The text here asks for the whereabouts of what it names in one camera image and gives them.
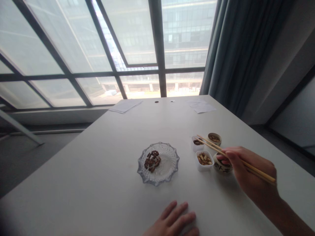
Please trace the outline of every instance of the paper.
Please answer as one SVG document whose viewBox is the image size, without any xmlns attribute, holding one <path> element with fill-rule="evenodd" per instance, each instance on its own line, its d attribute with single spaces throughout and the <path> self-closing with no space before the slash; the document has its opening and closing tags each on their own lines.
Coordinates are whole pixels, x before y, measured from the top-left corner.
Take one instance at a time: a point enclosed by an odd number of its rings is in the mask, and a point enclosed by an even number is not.
<svg viewBox="0 0 315 236">
<path fill-rule="evenodd" d="M 186 102 L 198 114 L 202 113 L 202 112 L 208 112 L 208 111 L 216 110 L 216 108 L 214 106 L 211 106 L 209 103 L 207 103 L 204 100 L 201 100 L 200 98 L 197 100 L 192 100 L 192 101 L 189 100 Z"/>
<path fill-rule="evenodd" d="M 143 100 L 121 100 L 119 104 L 116 104 L 112 109 L 109 109 L 110 111 L 118 112 L 121 114 L 125 114 L 127 111 L 129 111 L 131 108 L 138 106 L 140 103 L 142 103 Z"/>
</svg>

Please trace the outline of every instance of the curtain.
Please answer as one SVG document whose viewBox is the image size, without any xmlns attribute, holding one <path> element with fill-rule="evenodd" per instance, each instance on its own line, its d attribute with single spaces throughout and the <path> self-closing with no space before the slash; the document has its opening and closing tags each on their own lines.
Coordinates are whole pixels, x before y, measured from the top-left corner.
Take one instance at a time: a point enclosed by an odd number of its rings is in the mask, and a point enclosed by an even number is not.
<svg viewBox="0 0 315 236">
<path fill-rule="evenodd" d="M 200 95 L 240 117 L 293 0 L 218 0 Z"/>
</svg>

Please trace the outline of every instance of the glass bowl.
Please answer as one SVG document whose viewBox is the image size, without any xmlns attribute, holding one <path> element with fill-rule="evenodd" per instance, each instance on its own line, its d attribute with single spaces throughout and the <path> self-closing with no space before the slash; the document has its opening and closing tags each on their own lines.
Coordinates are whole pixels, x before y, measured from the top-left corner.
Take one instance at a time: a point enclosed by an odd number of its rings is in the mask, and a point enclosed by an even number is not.
<svg viewBox="0 0 315 236">
<path fill-rule="evenodd" d="M 149 168 L 144 167 L 147 155 L 156 150 L 159 152 L 161 162 L 157 166 L 153 173 L 149 171 Z M 144 149 L 141 157 L 138 159 L 138 171 L 142 177 L 143 183 L 159 186 L 161 183 L 170 182 L 173 174 L 178 171 L 179 156 L 176 153 L 176 149 L 169 143 L 158 142 L 151 144 L 147 149 Z"/>
</svg>

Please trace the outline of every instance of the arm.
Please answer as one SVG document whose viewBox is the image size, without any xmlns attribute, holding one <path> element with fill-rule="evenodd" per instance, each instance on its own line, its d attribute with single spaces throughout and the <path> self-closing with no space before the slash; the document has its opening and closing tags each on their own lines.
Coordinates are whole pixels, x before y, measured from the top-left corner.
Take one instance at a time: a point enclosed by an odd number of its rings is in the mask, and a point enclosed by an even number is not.
<svg viewBox="0 0 315 236">
<path fill-rule="evenodd" d="M 222 160 L 223 164 L 232 164 L 241 188 L 283 235 L 315 236 L 314 231 L 281 199 L 277 187 L 248 172 L 241 159 L 277 178 L 277 171 L 272 162 L 243 147 L 228 147 L 223 149 L 223 152 L 228 159 L 222 155 L 217 158 Z"/>
</svg>

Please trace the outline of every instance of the window frame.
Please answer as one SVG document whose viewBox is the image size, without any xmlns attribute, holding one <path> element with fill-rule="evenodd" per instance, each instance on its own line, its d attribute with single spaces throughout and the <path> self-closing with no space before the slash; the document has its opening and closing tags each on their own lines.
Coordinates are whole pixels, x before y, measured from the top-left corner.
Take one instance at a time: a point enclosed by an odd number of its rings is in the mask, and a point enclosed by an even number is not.
<svg viewBox="0 0 315 236">
<path fill-rule="evenodd" d="M 9 61 L 5 55 L 0 51 L 0 60 L 13 72 L 13 74 L 0 74 L 0 82 L 7 82 L 7 81 L 24 81 L 27 83 L 28 86 L 31 87 L 39 96 L 40 98 L 49 105 L 49 108 L 33 108 L 33 109 L 17 109 L 8 101 L 3 99 L 0 96 L 0 102 L 5 104 L 6 106 L 10 107 L 12 111 L 31 111 L 31 110 L 54 110 L 54 109 L 70 109 L 70 108 L 91 108 L 91 107 L 107 107 L 113 106 L 114 104 L 109 105 L 92 105 L 91 101 L 89 100 L 88 96 L 85 94 L 82 87 L 77 82 L 76 78 L 88 78 L 88 77 L 107 77 L 107 76 L 114 76 L 118 87 L 121 91 L 121 95 L 123 99 L 127 99 L 124 87 L 120 80 L 120 76 L 128 76 L 128 75 L 147 75 L 147 74 L 158 74 L 159 77 L 159 84 L 160 84 L 160 93 L 161 97 L 166 97 L 166 74 L 171 73 L 188 73 L 188 72 L 204 72 L 205 67 L 192 67 L 192 68 L 172 68 L 166 69 L 165 68 L 165 58 L 164 58 L 164 39 L 163 39 L 163 21 L 162 21 L 162 4 L 161 0 L 148 0 L 149 2 L 149 9 L 150 9 L 150 17 L 151 17 L 151 24 L 153 30 L 153 39 L 155 45 L 155 52 L 157 57 L 156 64 L 137 64 L 137 65 L 129 65 L 126 61 L 126 58 L 123 54 L 123 51 L 119 45 L 118 39 L 113 31 L 113 28 L 110 24 L 110 21 L 106 15 L 104 6 L 101 0 L 96 0 L 101 13 L 105 19 L 105 22 L 110 30 L 110 33 L 113 36 L 114 42 L 122 56 L 122 59 L 125 63 L 127 68 L 132 67 L 142 67 L 142 66 L 158 66 L 158 69 L 153 70 L 137 70 L 137 71 L 117 71 L 111 53 L 109 51 L 109 47 L 105 40 L 105 36 L 103 34 L 100 22 L 97 18 L 96 12 L 93 7 L 92 0 L 85 0 L 91 17 L 93 19 L 94 25 L 96 27 L 98 36 L 102 42 L 104 47 L 106 56 L 112 68 L 110 72 L 88 72 L 88 73 L 71 73 L 69 67 L 67 66 L 65 60 L 61 57 L 60 53 L 58 52 L 56 46 L 50 40 L 48 34 L 44 31 L 43 27 L 41 27 L 40 23 L 37 21 L 36 17 L 32 14 L 31 10 L 27 6 L 24 1 L 21 0 L 12 0 L 20 12 L 23 14 L 27 22 L 33 28 L 37 36 L 43 42 L 49 53 L 52 55 L 56 63 L 59 65 L 61 70 L 64 74 L 53 74 L 53 75 L 34 75 L 34 76 L 24 76 L 19 69 L 13 64 L 13 62 Z M 71 106 L 71 107 L 53 107 L 51 103 L 30 83 L 30 80 L 49 80 L 49 79 L 62 79 L 67 78 L 74 89 L 77 91 L 79 96 L 85 102 L 86 106 Z"/>
</svg>

